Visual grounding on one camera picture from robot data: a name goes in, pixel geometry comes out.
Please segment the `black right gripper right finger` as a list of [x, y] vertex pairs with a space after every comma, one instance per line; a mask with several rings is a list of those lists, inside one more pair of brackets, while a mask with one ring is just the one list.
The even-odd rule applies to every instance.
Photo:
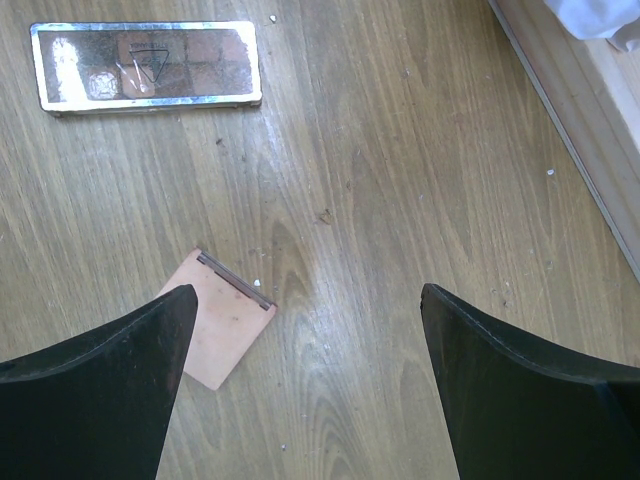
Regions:
[[462, 479], [636, 479], [639, 370], [427, 283], [421, 316]]

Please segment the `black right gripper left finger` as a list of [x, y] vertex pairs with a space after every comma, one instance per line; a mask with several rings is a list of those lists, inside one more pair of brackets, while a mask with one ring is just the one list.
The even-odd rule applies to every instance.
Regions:
[[2, 362], [2, 478], [155, 478], [197, 308], [182, 285]]

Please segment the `rose gold square compact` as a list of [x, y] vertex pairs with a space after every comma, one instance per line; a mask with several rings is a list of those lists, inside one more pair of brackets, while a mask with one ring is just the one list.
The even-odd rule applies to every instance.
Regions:
[[216, 391], [277, 312], [277, 305], [196, 248], [160, 290], [193, 286], [198, 309], [184, 372]]

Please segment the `brown eyeshadow palette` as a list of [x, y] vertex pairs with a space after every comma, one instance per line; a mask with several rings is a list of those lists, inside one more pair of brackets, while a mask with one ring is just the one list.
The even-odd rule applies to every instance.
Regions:
[[41, 108], [52, 115], [257, 106], [249, 21], [35, 23]]

